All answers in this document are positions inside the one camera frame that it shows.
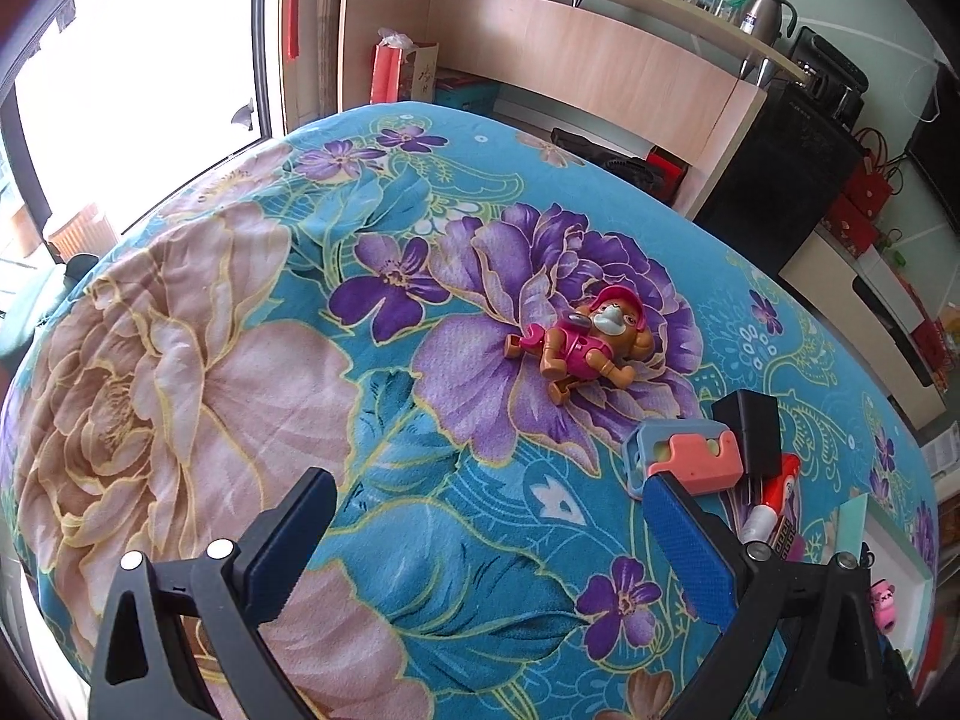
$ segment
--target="thermos handle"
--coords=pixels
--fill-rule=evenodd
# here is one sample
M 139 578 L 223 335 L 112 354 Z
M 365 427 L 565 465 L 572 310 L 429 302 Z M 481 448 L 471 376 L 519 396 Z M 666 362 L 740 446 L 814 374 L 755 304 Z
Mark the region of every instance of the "thermos handle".
M 781 3 L 790 8 L 790 12 L 793 14 L 793 16 L 790 18 L 790 25 L 788 28 L 786 28 L 786 36 L 792 37 L 793 30 L 797 28 L 797 9 L 793 6 L 793 2 L 789 0 L 781 0 Z

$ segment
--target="toy's ear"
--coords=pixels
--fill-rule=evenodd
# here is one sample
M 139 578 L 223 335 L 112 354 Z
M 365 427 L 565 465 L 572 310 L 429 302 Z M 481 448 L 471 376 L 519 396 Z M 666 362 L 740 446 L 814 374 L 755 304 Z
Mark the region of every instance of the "toy's ear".
M 637 338 L 634 341 L 634 346 L 630 350 L 631 360 L 646 360 L 650 355 L 654 353 L 654 334 L 650 332 L 650 328 L 641 330 L 640 333 L 637 333 Z

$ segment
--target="floral bedsheet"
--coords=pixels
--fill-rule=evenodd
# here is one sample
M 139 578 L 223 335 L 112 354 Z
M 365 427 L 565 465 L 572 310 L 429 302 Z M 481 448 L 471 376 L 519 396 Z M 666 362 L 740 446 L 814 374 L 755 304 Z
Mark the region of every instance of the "floral bedsheet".
M 558 409 L 504 338 L 605 282 L 643 298 L 656 354 L 629 389 Z M 83 672 L 126 549 L 193 557 L 318 464 L 339 512 L 262 632 L 319 717 L 645 720 L 716 630 L 627 497 L 618 446 L 739 388 L 779 399 L 803 461 L 793 557 L 827 557 L 836 507 L 870 493 L 934 567 L 915 443 L 771 280 L 548 143 L 366 107 L 203 177 L 88 276 L 8 395 L 3 511 Z M 742 490 L 701 500 L 743 521 Z M 738 716 L 781 657 L 775 640 Z

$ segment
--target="green wall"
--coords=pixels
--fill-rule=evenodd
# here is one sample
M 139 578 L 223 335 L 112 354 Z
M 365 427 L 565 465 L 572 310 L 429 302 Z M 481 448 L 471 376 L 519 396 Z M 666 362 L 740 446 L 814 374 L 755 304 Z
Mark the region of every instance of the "green wall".
M 935 76 L 933 57 L 937 49 L 920 19 L 905 0 L 793 2 L 800 13 L 800 23 L 823 34 L 870 79 L 870 91 L 858 124 L 881 129 L 891 150 L 902 151 Z M 599 0 L 585 0 L 584 7 L 649 29 L 688 49 L 699 50 L 704 57 L 728 70 L 739 67 L 739 62 L 728 55 L 702 41 L 695 45 L 690 35 L 653 22 L 635 11 Z M 781 50 L 788 46 L 789 43 L 784 44 Z M 551 107 L 550 100 L 524 90 L 507 90 L 504 97 L 564 118 L 562 110 Z M 589 128 L 583 121 L 573 124 Z M 611 137 L 611 133 L 601 131 L 603 129 L 603 124 L 594 122 L 592 131 Z M 952 295 L 951 300 L 960 303 L 960 284 L 955 279 L 960 264 L 960 244 L 939 204 L 912 167 L 906 167 L 904 190 L 884 209 L 880 226 L 883 229 L 897 227 L 904 233 L 904 243 L 899 247 L 907 260 L 904 275 L 913 283 L 931 314 L 939 311 L 948 293 Z

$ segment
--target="television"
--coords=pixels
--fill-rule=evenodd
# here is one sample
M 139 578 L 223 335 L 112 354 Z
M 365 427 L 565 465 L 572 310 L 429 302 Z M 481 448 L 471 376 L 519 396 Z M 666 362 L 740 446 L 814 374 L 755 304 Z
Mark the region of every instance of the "television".
M 960 81 L 947 65 L 939 66 L 906 153 L 960 235 Z

